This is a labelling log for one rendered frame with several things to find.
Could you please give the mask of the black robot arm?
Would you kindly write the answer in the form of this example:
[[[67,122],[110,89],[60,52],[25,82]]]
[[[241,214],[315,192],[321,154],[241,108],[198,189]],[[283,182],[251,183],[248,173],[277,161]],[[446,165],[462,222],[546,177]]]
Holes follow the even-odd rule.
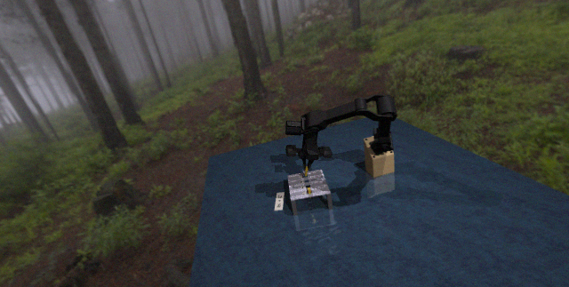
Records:
[[[378,114],[368,110],[366,103],[376,101]],[[285,135],[300,135],[314,139],[319,131],[329,124],[350,118],[352,116],[365,116],[379,122],[379,128],[373,129],[373,141],[369,142],[376,155],[394,150],[390,125],[397,118],[394,97],[384,94],[374,94],[368,98],[357,98],[354,101],[326,111],[315,110],[301,116],[300,121],[286,121]],[[303,146],[303,153],[308,160],[318,160],[323,156],[325,149],[318,147],[317,143]],[[371,143],[371,144],[370,144]]]

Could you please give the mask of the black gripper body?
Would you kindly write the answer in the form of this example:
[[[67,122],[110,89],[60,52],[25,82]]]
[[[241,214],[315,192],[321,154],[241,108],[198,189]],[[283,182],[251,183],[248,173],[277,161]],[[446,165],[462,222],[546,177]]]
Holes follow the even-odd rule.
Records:
[[[305,143],[307,143],[306,141],[309,142],[309,144],[314,144],[317,143],[317,138],[314,139],[310,139],[307,138],[303,135],[303,142],[302,142],[302,148],[296,148],[295,145],[287,145],[285,152],[286,152],[286,156],[296,156],[296,153],[299,153],[299,156],[305,157],[305,153],[303,153],[303,146]],[[329,147],[323,147],[325,149],[325,153],[323,155],[324,158],[332,158],[333,152]]]

